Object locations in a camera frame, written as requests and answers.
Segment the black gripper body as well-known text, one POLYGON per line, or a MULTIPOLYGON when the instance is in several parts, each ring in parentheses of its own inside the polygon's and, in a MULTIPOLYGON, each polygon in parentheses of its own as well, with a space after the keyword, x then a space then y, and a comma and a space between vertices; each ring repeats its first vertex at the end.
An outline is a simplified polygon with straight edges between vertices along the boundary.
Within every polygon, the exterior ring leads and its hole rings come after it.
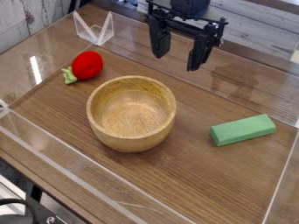
POLYGON ((222 44, 226 19, 210 11, 210 0, 145 0, 148 14, 165 21, 168 27, 194 37, 204 33, 213 38, 213 45, 222 44))

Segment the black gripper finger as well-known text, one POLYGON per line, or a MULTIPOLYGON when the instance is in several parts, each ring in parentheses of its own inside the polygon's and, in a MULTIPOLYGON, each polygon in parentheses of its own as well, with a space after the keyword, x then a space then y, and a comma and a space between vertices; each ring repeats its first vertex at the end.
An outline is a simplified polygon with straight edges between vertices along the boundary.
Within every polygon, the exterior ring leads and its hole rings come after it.
POLYGON ((196 71, 206 62, 213 47, 213 39, 209 35, 198 34, 193 40, 193 48, 189 51, 186 70, 196 71))
POLYGON ((169 52, 170 33, 165 21, 160 18, 150 16, 148 24, 153 56, 160 59, 169 52))

